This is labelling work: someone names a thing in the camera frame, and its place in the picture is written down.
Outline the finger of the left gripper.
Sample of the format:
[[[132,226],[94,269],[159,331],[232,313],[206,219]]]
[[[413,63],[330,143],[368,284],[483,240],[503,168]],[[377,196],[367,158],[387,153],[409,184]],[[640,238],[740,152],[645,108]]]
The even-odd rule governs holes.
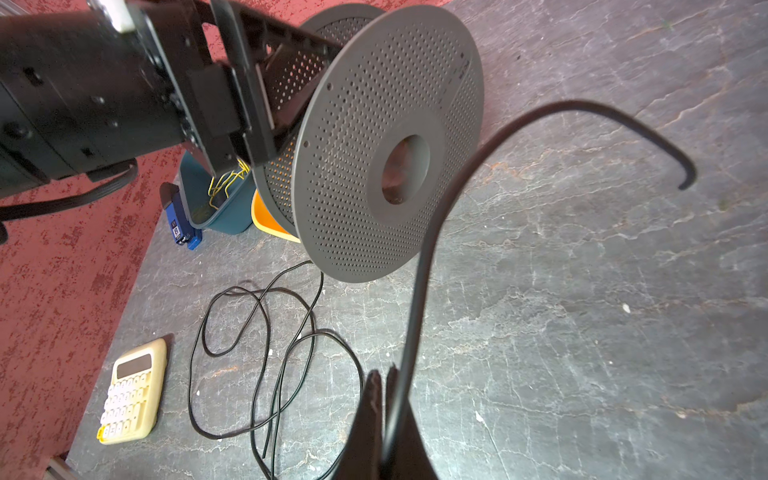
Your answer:
[[[273,134],[282,135],[301,118],[321,73],[341,52],[342,43],[254,11],[267,24],[267,57],[260,70],[274,121]]]

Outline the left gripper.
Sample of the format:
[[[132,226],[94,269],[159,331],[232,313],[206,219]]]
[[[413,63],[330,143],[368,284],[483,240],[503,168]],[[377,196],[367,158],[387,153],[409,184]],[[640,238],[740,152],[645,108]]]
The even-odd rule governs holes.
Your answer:
[[[276,157],[258,12],[235,1],[129,1],[123,10],[125,27],[103,8],[2,19],[3,196],[179,144],[197,148],[211,171],[232,164],[240,118],[203,31],[214,19],[245,159],[259,168]]]

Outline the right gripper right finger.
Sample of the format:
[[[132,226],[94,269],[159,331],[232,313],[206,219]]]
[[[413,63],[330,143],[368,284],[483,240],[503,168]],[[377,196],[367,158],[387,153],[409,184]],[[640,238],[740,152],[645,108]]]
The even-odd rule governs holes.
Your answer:
[[[400,480],[438,479],[424,448],[410,404],[407,404],[405,424],[395,441],[393,457],[383,469],[383,478]]]

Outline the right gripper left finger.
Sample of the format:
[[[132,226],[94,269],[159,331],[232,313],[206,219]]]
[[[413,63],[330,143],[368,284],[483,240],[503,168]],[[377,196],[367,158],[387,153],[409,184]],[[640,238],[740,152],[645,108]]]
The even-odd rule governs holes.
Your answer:
[[[332,479],[380,478],[382,405],[381,375],[373,370],[366,378],[352,428]]]

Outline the grey perforated cable spool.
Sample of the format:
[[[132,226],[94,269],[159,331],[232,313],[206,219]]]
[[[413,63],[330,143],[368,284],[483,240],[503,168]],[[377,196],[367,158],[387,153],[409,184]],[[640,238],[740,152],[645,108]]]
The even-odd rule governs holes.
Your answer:
[[[418,252],[477,147],[480,55],[464,23],[431,5],[337,5],[304,27],[342,50],[279,156],[254,170],[256,191],[326,275],[373,281]]]

